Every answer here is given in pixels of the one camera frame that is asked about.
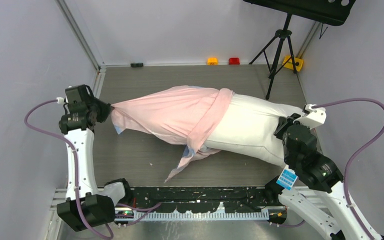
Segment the white pillow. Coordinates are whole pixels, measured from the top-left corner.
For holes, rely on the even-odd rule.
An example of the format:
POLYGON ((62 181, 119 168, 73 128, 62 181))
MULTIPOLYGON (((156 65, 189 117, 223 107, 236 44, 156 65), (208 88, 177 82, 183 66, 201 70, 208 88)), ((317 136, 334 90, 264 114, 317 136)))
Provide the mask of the white pillow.
POLYGON ((282 168, 285 166, 283 144, 274 131, 280 117, 292 114, 302 115, 302 109, 236 93, 204 145, 258 158, 282 168))

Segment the pink pillowcase with blue print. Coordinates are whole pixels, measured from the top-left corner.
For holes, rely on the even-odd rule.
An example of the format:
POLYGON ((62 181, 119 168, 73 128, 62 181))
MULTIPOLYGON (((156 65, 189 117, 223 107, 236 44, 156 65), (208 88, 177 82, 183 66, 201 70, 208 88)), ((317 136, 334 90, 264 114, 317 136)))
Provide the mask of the pink pillowcase with blue print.
POLYGON ((220 151, 204 143, 223 119, 233 96, 228 88, 175 86, 112 104, 111 120, 119 134, 135 130, 185 146, 177 167, 166 178, 168 181, 190 162, 220 151))

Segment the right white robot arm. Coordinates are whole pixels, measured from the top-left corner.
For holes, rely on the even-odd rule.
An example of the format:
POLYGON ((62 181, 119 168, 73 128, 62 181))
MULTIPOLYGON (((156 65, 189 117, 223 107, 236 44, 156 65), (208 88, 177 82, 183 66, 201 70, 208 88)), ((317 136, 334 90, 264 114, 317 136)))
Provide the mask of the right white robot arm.
POLYGON ((294 113, 280 117, 274 136, 282 141, 285 168, 265 185, 271 205, 283 204, 326 240, 384 240, 368 223, 345 189, 344 177, 330 158, 317 150, 317 138, 294 113), (329 210, 326 214, 293 186, 303 182, 329 210))

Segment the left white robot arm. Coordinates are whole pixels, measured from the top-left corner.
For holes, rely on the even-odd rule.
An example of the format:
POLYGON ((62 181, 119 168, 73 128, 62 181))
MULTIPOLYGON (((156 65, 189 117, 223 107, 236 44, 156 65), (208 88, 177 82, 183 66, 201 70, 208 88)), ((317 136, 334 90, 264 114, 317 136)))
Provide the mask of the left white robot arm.
POLYGON ((57 205, 58 216, 74 231, 98 227, 115 220, 115 206, 127 207, 133 194, 124 178, 99 189, 93 161, 95 125, 103 123, 112 111, 110 104, 96 98, 91 88, 66 88, 62 101, 65 114, 59 121, 68 152, 68 186, 65 201, 57 205))

